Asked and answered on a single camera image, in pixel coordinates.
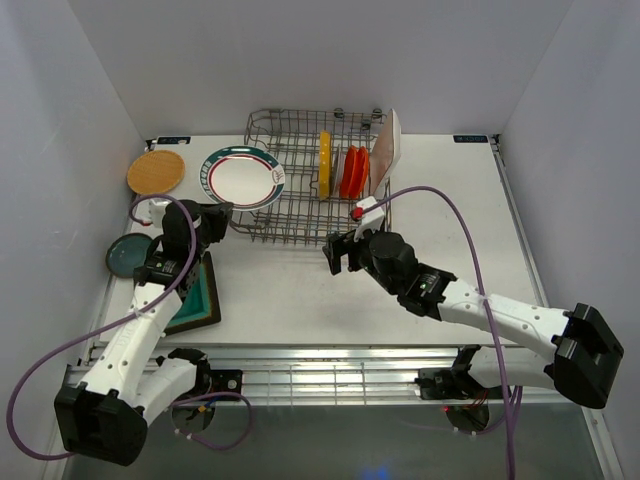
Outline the orange round plate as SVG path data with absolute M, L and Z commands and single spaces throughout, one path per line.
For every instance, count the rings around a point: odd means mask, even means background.
M 358 150 L 358 158 L 360 160 L 360 180 L 358 184 L 357 195 L 362 195 L 369 175 L 369 151 L 366 147 L 360 147 Z
M 358 148 L 350 146 L 347 150 L 343 177 L 340 184 L 340 197 L 344 199 L 356 198 L 357 176 L 359 173 L 359 153 Z

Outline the yellow dotted scalloped plate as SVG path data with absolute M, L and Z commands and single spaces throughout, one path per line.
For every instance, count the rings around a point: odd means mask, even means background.
M 323 201 L 331 192 L 331 134 L 323 130 L 319 138 L 318 198 Z

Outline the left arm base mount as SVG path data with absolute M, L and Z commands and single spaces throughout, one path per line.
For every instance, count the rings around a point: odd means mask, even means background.
M 177 397 L 185 400 L 208 393 L 242 392 L 244 372 L 239 369 L 202 370 L 196 373 L 195 386 Z

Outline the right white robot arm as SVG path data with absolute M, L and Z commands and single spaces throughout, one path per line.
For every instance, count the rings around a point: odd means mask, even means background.
M 352 272 L 363 270 L 416 316 L 496 332 L 512 342 L 502 351 L 467 345 L 451 367 L 420 372 L 423 398 L 497 398 L 507 383 L 555 390 L 591 409 L 606 406 L 624 349 L 596 308 L 579 303 L 563 310 L 483 296 L 454 274 L 419 262 L 397 233 L 332 233 L 323 253 L 332 274 L 343 262 Z

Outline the white rectangular plate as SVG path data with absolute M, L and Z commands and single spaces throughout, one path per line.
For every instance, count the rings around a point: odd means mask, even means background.
M 369 194 L 384 191 L 401 157 L 401 125 L 394 109 L 387 112 L 386 120 L 369 155 Z

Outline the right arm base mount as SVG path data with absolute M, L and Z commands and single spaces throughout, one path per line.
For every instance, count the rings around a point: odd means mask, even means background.
M 453 369 L 420 369 L 414 383 L 423 400 L 501 399 L 500 386 L 484 387 L 468 373 Z

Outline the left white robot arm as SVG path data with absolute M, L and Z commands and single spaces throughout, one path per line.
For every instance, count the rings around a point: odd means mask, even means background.
M 116 328 L 101 357 L 75 386 L 62 387 L 54 409 L 66 451 L 128 466 L 139 456 L 149 426 L 185 396 L 212 387 L 206 356 L 176 349 L 156 372 L 143 374 L 158 341 L 196 287 L 208 248 L 226 233 L 233 206 L 169 202 L 156 213 L 161 234 L 134 269 L 131 320 Z

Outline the light blue scalloped plate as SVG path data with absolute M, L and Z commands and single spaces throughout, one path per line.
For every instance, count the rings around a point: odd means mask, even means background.
M 334 158 L 332 170 L 332 195 L 338 197 L 340 195 L 340 187 L 344 175 L 345 154 L 339 150 Z

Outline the white plate green rim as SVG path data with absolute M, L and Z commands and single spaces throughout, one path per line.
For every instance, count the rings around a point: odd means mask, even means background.
M 230 146 L 209 155 L 199 181 L 204 194 L 216 203 L 231 203 L 235 211 L 266 208 L 279 199 L 286 173 L 268 152 L 251 146 Z

